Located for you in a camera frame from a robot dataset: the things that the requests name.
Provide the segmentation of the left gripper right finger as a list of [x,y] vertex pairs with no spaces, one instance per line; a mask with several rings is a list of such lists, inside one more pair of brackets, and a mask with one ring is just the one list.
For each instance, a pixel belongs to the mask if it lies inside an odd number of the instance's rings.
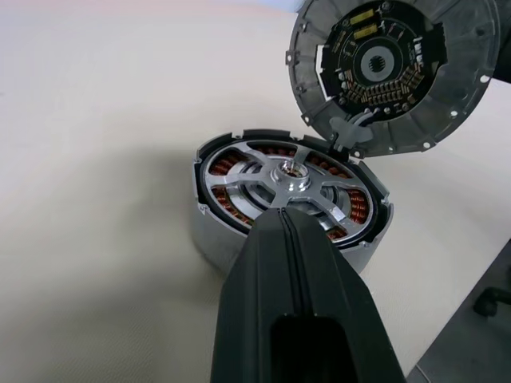
[[286,208],[303,311],[283,354],[286,382],[404,382],[366,284],[309,215]]

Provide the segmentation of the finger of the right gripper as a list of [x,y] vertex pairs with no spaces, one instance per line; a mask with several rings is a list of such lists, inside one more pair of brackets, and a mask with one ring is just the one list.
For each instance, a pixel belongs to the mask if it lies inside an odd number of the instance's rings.
[[501,42],[493,77],[505,83],[511,82],[511,3],[510,0],[496,0],[501,29]]

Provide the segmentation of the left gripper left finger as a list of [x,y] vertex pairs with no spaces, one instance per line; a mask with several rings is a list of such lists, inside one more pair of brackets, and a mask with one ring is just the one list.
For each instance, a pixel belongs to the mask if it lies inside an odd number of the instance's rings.
[[222,287],[211,380],[271,381],[272,329],[307,312],[307,278],[291,210],[255,222]]

